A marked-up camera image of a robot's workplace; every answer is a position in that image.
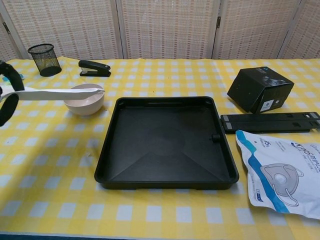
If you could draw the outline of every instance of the mesh pencil holder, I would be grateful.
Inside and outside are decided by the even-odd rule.
[[[40,75],[50,77],[61,72],[61,67],[54,51],[54,46],[49,43],[43,43],[32,46],[28,49],[31,54]]]

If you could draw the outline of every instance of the yellow checkered tablecloth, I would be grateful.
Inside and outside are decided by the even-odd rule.
[[[20,101],[0,128],[0,231],[168,239],[319,239],[320,221],[283,215],[249,203],[247,176],[234,135],[227,139],[239,171],[228,190],[106,190],[94,171],[115,102],[120,97],[213,97],[219,114],[239,114],[227,91],[239,69],[268,66],[295,85],[271,113],[320,112],[320,59],[98,61],[106,77],[80,77],[78,61],[59,57],[62,72],[41,77],[33,60],[9,63],[25,86],[70,88],[96,83],[104,107],[92,116],[71,114],[62,101]],[[320,142],[310,133],[270,134]]]

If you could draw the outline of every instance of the white bowl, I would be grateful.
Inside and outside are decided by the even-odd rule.
[[[100,85],[84,83],[72,87],[71,89],[103,89]],[[81,100],[64,100],[64,104],[74,114],[87,116],[96,113],[104,104],[105,93],[99,93]]]

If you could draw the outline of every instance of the black plastic tray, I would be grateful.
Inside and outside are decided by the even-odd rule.
[[[124,97],[94,177],[107,189],[228,189],[239,174],[212,98]]]

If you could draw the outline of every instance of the product box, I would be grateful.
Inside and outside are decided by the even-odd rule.
[[[280,108],[294,83],[267,66],[240,69],[228,96],[246,112],[262,113]]]

